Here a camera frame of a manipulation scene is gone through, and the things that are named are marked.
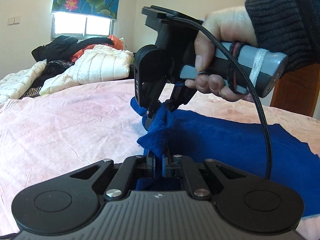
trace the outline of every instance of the pile of clothes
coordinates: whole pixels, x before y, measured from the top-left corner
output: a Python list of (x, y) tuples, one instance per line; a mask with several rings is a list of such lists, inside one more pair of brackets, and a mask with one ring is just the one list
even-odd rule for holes
[(110, 35), (79, 41), (59, 36), (31, 53), (36, 64), (0, 80), (0, 103), (94, 82), (127, 79), (133, 53)]

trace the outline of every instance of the human hand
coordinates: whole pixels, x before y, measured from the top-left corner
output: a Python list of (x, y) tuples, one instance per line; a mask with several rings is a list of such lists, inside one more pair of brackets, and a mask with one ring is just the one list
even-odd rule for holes
[[(254, 47), (258, 46), (252, 22), (244, 6), (212, 12), (206, 16), (202, 25), (220, 41), (241, 41)], [(204, 71), (213, 60), (215, 46), (202, 32), (199, 32), (195, 40), (195, 50), (196, 70)], [(186, 80), (185, 85), (196, 88), (204, 94), (213, 93), (230, 102), (235, 102), (244, 96), (233, 93), (218, 75), (199, 74), (194, 81)]]

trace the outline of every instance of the pink bed sheet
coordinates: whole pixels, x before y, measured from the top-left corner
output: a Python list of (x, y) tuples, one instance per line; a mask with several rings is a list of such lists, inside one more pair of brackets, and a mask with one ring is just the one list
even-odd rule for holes
[[(167, 85), (161, 100), (169, 98)], [(25, 187), (84, 167), (103, 158), (115, 163), (141, 154), (136, 140), (146, 132), (130, 107), (133, 81), (114, 81), (69, 88), (38, 98), (0, 105), (0, 235), (17, 232), (11, 214), (14, 196)], [(229, 103), (197, 93), (182, 109), (237, 122), (259, 122), (252, 103)], [(265, 107), (269, 124), (279, 123), (320, 155), (320, 122)], [(320, 238), (320, 218), (303, 220), (298, 231)]]

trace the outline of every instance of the window frame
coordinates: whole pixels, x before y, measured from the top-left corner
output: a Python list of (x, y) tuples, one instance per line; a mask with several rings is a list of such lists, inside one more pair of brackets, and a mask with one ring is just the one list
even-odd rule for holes
[[(114, 19), (110, 19), (110, 32), (109, 35), (113, 34), (114, 31), (114, 26), (115, 26), (115, 20)], [(79, 40), (85, 40), (85, 39), (89, 39), (89, 38), (96, 38), (96, 37), (108, 37), (108, 35), (87, 35), (87, 22), (88, 22), (88, 16), (85, 19), (85, 27), (84, 27), (84, 35), (79, 34), (79, 33), (59, 33), (59, 35), (56, 35), (56, 33), (54, 32), (55, 30), (55, 16), (54, 13), (52, 13), (52, 26), (51, 26), (51, 40), (53, 41), (55, 38), (64, 35), (64, 36), (70, 36), (70, 37), (75, 37)]]

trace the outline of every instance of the black sleeve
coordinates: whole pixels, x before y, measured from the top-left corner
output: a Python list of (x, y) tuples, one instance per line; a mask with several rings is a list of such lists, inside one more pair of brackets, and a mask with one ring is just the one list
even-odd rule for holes
[(284, 73), (320, 63), (320, 0), (247, 0), (258, 44), (289, 56)]

